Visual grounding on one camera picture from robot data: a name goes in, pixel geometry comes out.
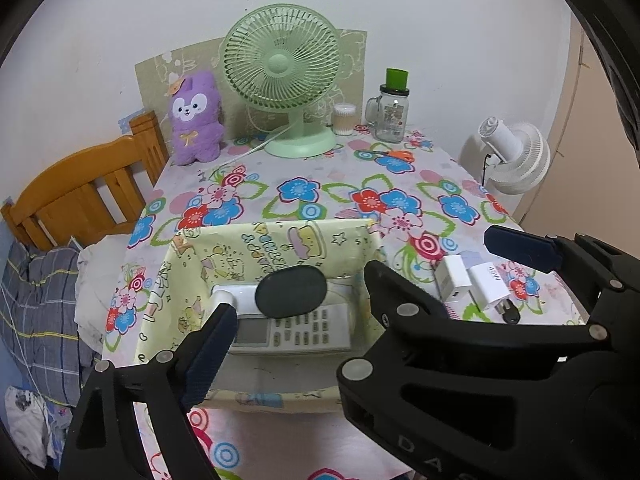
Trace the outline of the wooden bed headboard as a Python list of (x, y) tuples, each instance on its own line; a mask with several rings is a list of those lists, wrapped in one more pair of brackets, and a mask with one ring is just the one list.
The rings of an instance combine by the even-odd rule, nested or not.
[(130, 234), (144, 208), (134, 180), (141, 165), (155, 184), (169, 154), (160, 122), (150, 110), (129, 122), (130, 133), (67, 156), (35, 177), (16, 202), (2, 205), (2, 219), (24, 245), (47, 252), (76, 238), (94, 244)]

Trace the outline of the beige wooden door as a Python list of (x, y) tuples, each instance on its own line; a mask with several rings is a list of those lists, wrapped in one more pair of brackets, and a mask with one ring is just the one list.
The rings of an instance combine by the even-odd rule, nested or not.
[(516, 216), (524, 230), (589, 234), (639, 255), (639, 167), (593, 46), (570, 22), (570, 50), (549, 132), (552, 159)]

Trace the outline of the yellow cartoon storage box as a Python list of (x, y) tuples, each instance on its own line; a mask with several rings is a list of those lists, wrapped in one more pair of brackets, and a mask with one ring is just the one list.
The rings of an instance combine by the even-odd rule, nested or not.
[(382, 332), (372, 318), (363, 268), (386, 258), (368, 220), (278, 221), (185, 229), (170, 243), (141, 323), (136, 361), (175, 350), (215, 308), (216, 285), (258, 285), (290, 266), (314, 266), (355, 309), (352, 348), (302, 356), (248, 356), (229, 350), (203, 402), (206, 408), (292, 414), (335, 413), (336, 369)]

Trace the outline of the blue plaid pillow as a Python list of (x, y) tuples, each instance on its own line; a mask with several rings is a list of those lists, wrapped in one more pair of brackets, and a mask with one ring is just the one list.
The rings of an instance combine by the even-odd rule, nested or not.
[(14, 242), (1, 279), (1, 340), (30, 388), (73, 408), (96, 357), (79, 337), (75, 285), (79, 250)]

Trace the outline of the orange handled scissors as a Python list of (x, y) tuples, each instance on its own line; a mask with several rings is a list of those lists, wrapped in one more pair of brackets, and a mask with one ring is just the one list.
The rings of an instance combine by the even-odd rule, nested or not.
[(387, 152), (372, 151), (372, 154), (375, 154), (376, 156), (381, 156), (381, 157), (391, 157), (391, 158), (400, 159), (400, 160), (403, 160), (404, 162), (408, 162), (408, 164), (412, 164), (414, 162), (414, 156), (409, 151), (387, 151)]

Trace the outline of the white 45W charger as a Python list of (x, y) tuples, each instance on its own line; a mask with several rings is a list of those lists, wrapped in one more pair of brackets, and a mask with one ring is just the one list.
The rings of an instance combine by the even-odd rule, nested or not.
[(493, 310), (509, 325), (516, 325), (521, 321), (520, 311), (515, 307), (506, 283), (492, 263), (471, 266), (468, 273), (472, 298), (482, 312)]

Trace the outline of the cotton swab container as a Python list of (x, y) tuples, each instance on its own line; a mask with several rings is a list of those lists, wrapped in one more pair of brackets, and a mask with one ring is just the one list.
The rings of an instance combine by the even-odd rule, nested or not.
[(357, 107), (352, 103), (336, 103), (332, 110), (332, 130), (337, 136), (350, 136), (357, 123)]

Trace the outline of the black oval case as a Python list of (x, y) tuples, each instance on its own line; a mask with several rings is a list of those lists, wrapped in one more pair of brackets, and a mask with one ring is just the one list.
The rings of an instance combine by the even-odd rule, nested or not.
[(263, 278), (254, 299), (266, 318), (292, 318), (320, 307), (327, 292), (328, 283), (320, 270), (314, 266), (290, 266)]

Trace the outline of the white cordless phone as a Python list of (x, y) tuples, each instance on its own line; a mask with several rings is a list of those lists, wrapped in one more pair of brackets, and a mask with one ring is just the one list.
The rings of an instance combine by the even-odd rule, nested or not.
[(214, 307), (226, 302), (238, 314), (238, 331), (232, 354), (252, 356), (302, 356), (346, 352), (352, 348), (355, 309), (344, 296), (330, 290), (318, 308), (288, 318), (268, 318), (255, 302), (256, 285), (242, 284), (212, 289)]

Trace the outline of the glass mason jar mug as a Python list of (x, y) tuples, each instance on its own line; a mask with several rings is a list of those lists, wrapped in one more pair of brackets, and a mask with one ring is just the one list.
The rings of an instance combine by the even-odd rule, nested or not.
[(400, 143), (404, 140), (409, 109), (409, 73), (400, 68), (388, 68), (380, 93), (367, 100), (364, 109), (371, 133), (380, 141)]

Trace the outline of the green desk fan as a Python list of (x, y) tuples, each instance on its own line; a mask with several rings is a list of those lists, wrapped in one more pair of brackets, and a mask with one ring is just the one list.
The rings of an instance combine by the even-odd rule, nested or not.
[(304, 119), (341, 67), (338, 35), (327, 18), (294, 3), (261, 6), (230, 28), (220, 60), (227, 84), (249, 108), (288, 116), (286, 125), (266, 133), (262, 148), (269, 155), (302, 159), (334, 149), (332, 129)]

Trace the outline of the floral tablecloth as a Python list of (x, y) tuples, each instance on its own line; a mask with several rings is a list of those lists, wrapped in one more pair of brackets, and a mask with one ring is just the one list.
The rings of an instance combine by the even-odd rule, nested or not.
[[(409, 151), (414, 162), (372, 151)], [(139, 364), (136, 349), (156, 274), (185, 229), (278, 221), (368, 220), (388, 264), (436, 294), (434, 267), (458, 255), (492, 263), (527, 324), (577, 325), (582, 318), (559, 278), (494, 257), (485, 231), (513, 219), (490, 192), (420, 131), (401, 144), (366, 128), (319, 156), (283, 159), (251, 138), (209, 164), (168, 164), (134, 226), (104, 321), (104, 356)], [(194, 434), (225, 479), (386, 479), (404, 467), (335, 413), (194, 408)]]

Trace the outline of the purple plush bunny toy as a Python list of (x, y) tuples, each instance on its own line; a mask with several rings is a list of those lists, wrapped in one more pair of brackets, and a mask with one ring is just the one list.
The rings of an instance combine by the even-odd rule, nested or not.
[(169, 87), (168, 115), (174, 163), (211, 162), (220, 154), (221, 94), (212, 72), (183, 76)]

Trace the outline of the small white charger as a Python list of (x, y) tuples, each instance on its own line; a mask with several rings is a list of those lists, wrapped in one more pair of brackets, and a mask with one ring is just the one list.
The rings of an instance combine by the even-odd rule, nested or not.
[(468, 270), (458, 255), (442, 258), (435, 268), (434, 275), (443, 302), (456, 301), (471, 289)]

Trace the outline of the white clip fan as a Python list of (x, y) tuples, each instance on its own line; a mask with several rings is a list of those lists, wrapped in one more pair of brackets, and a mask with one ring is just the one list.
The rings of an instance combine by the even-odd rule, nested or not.
[(551, 151), (547, 139), (529, 122), (507, 125), (490, 116), (466, 141), (459, 162), (493, 190), (518, 196), (544, 180)]

